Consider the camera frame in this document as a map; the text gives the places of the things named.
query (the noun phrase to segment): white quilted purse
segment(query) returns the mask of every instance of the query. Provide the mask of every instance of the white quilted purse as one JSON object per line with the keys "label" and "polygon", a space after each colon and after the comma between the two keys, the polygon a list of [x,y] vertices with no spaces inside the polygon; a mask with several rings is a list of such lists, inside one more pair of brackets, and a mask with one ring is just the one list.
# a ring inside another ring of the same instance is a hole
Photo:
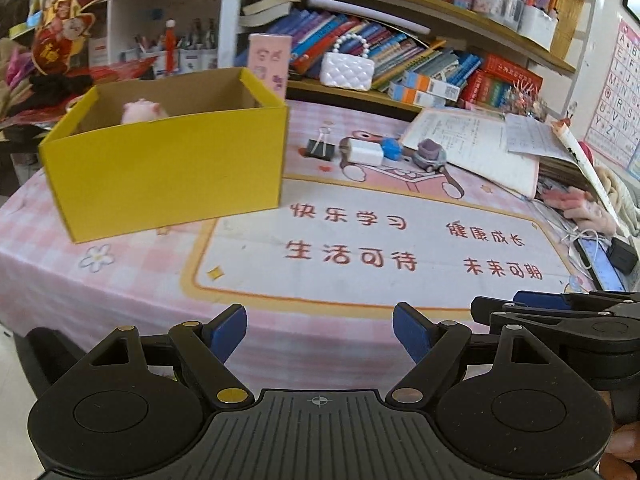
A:
{"label": "white quilted purse", "polygon": [[[364,47],[362,56],[340,54],[340,46],[345,40],[359,40]],[[369,43],[357,34],[345,34],[335,41],[332,52],[322,58],[320,82],[325,86],[367,91],[371,88],[376,64],[367,59]]]}

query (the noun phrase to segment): pink card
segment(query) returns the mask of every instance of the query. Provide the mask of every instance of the pink card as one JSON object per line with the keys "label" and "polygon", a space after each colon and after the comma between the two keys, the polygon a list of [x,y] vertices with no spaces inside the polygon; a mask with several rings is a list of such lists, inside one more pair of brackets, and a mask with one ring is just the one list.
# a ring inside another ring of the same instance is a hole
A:
{"label": "pink card", "polygon": [[276,34],[249,35],[247,68],[261,79],[267,88],[284,100],[289,79],[291,36]]}

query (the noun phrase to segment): yellow cardboard box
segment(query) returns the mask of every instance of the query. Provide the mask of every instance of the yellow cardboard box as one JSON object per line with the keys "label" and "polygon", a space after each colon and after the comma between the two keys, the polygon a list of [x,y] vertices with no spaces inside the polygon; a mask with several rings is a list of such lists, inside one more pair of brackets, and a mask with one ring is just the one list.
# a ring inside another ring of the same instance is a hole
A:
{"label": "yellow cardboard box", "polygon": [[[168,119],[120,124],[122,105]],[[245,68],[92,88],[40,144],[75,242],[278,207],[288,109]]]}

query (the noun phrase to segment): pink pig plush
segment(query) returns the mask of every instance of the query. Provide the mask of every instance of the pink pig plush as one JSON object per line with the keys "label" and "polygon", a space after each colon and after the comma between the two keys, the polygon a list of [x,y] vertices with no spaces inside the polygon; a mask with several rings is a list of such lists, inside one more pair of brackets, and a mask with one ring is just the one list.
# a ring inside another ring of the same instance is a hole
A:
{"label": "pink pig plush", "polygon": [[166,119],[169,116],[158,103],[146,99],[138,99],[135,103],[126,103],[120,124],[141,123]]}

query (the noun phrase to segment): table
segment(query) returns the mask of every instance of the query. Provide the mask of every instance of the table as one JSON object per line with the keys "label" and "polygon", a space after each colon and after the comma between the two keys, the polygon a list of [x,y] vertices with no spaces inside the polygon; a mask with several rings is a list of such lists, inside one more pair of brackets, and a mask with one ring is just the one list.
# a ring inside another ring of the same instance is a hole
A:
{"label": "table", "polygon": [[[397,137],[406,123],[289,105],[277,210],[73,244],[46,176],[36,174],[0,208],[0,321],[19,335],[60,330],[89,349],[115,326],[165,333],[185,320],[206,322],[240,298],[248,333],[227,365],[254,392],[386,392],[412,366],[392,333],[395,302],[411,297],[432,319],[482,330],[469,321],[460,291],[590,286],[530,203],[474,174],[453,167],[427,174],[407,157],[370,168],[302,156],[321,126],[337,144],[345,136]],[[453,300],[438,284],[442,276],[454,277]],[[456,286],[460,279],[489,285]]]}

